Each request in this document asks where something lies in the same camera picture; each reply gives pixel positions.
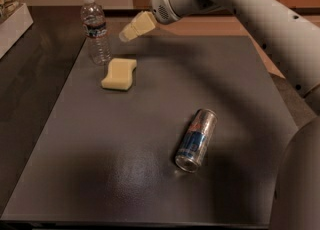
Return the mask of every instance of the gray table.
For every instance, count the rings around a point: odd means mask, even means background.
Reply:
[[[138,60],[132,88],[103,90],[84,46],[1,220],[267,227],[297,127],[250,39],[111,41],[114,54]],[[199,108],[219,120],[190,174],[173,158]]]
[[[34,24],[0,59],[0,215],[85,41],[80,7],[29,9]]]

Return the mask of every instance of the sponge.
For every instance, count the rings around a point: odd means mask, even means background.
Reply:
[[[132,71],[136,67],[136,59],[113,58],[109,62],[107,76],[101,81],[102,88],[128,90],[132,85]]]
[[[150,11],[141,11],[123,28],[119,33],[119,38],[123,42],[128,42],[155,29],[156,24],[157,20]]]

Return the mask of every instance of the aluminum can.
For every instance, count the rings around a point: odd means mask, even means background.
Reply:
[[[199,169],[217,121],[212,110],[196,112],[175,156],[175,162],[182,170],[194,173]]]

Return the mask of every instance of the water bottle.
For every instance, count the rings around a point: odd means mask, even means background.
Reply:
[[[92,61],[100,66],[108,64],[112,54],[102,7],[95,0],[83,0],[80,15],[88,37],[88,50]]]

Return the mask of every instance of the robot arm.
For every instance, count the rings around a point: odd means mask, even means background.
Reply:
[[[320,113],[320,29],[276,0],[151,0],[161,24],[221,7],[232,12],[299,95]]]
[[[320,28],[276,0],[151,0],[161,24],[220,6],[232,12],[306,103],[320,114]],[[279,167],[270,229],[320,228],[320,117],[290,141]]]

